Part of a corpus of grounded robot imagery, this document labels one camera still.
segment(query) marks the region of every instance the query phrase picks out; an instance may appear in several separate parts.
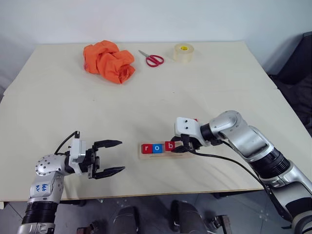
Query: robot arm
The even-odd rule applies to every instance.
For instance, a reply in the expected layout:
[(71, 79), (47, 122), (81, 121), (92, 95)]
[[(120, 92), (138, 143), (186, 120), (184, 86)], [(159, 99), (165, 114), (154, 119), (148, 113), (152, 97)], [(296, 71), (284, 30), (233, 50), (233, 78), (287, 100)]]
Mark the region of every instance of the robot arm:
[(294, 233), (312, 230), (311, 181), (258, 129), (248, 126), (238, 112), (223, 112), (202, 126), (194, 119), (178, 117), (175, 135), (193, 152), (200, 146), (218, 145), (227, 139), (255, 171), (278, 213), (292, 222)]
[[(70, 138), (70, 150), (58, 153), (62, 145)], [(99, 169), (98, 148), (113, 147), (121, 144), (117, 140), (94, 142), (91, 149), (86, 150), (85, 141), (79, 139), (78, 131), (63, 141), (54, 154), (46, 155), (35, 165), (36, 177), (30, 188), (25, 216), (18, 234), (53, 234), (54, 219), (64, 189), (64, 177), (70, 174), (87, 173), (88, 178), (105, 178), (112, 176), (125, 167), (114, 167), (97, 172)]]

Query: tape roll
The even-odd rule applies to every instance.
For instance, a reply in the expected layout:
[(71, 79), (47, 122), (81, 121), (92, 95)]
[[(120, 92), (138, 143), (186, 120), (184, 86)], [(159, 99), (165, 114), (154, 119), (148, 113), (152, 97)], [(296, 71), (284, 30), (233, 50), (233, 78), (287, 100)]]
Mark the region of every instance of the tape roll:
[(192, 60), (194, 47), (187, 43), (180, 43), (175, 45), (174, 61), (187, 63)]

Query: white wall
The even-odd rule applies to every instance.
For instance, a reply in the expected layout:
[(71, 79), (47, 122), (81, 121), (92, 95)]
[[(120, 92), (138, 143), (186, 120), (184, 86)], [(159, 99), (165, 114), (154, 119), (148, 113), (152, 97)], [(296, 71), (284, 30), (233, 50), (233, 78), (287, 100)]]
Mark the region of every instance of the white wall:
[(276, 73), (307, 31), (312, 0), (0, 0), (0, 93), (36, 44), (245, 40)]

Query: orange cloth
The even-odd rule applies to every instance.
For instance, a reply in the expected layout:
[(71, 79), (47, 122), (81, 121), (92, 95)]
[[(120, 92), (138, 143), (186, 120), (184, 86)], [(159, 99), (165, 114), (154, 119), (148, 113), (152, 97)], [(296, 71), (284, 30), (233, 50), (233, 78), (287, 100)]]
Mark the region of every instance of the orange cloth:
[(130, 63), (134, 57), (129, 51), (119, 51), (117, 45), (104, 40), (83, 49), (84, 69), (93, 74), (101, 74), (111, 82), (122, 84), (135, 72)]

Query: scissors blade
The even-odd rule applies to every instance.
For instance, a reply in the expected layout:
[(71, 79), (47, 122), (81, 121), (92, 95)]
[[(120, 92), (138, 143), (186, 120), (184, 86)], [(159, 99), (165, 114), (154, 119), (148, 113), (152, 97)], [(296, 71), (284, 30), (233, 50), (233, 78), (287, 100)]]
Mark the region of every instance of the scissors blade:
[(148, 56), (149, 56), (148, 54), (144, 53), (143, 51), (140, 51), (140, 50), (139, 50), (139, 52), (140, 52), (141, 54), (143, 54), (145, 57), (148, 57)]

